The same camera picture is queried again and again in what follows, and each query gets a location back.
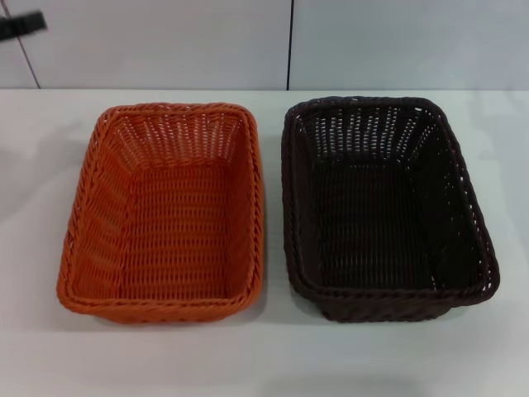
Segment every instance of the wicker basket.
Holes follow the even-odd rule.
[[[255,120],[225,103],[153,103],[98,120],[57,293],[119,323],[212,321],[257,299],[263,185]]]
[[[498,263],[460,146],[421,98],[321,98],[282,141],[296,291],[338,322],[420,321],[483,302]]]

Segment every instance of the orange wicker basket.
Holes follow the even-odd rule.
[[[84,159],[57,295],[119,323],[213,321],[257,299],[255,120],[226,103],[108,109]]]

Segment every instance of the woven plastic basket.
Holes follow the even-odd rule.
[[[477,304],[498,263],[445,114],[421,98],[321,98],[282,141],[289,279],[330,320],[419,321]]]
[[[261,178],[244,108],[107,110],[81,169],[60,302],[119,323],[212,321],[248,307],[263,276]]]

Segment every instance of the white wall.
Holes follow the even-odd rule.
[[[0,17],[5,14],[0,7]],[[0,88],[35,88],[17,40],[0,42]]]
[[[284,89],[289,0],[7,0],[42,88]]]
[[[291,89],[529,89],[529,0],[296,0]]]

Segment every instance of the woven pattern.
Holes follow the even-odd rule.
[[[60,302],[119,323],[212,321],[248,307],[263,276],[261,175],[244,108],[107,110],[81,169]]]
[[[321,98],[282,141],[293,287],[339,322],[420,321],[480,303],[498,263],[444,113],[421,98]]]

